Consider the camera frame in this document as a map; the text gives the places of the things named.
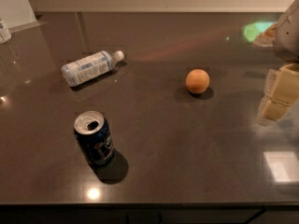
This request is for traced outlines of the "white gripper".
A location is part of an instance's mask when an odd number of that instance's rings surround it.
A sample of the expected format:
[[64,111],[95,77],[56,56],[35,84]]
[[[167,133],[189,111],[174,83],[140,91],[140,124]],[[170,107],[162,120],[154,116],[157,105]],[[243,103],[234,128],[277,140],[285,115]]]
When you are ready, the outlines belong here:
[[270,69],[265,80],[258,121],[278,121],[299,99],[299,0],[294,0],[279,17],[274,52],[286,63]]

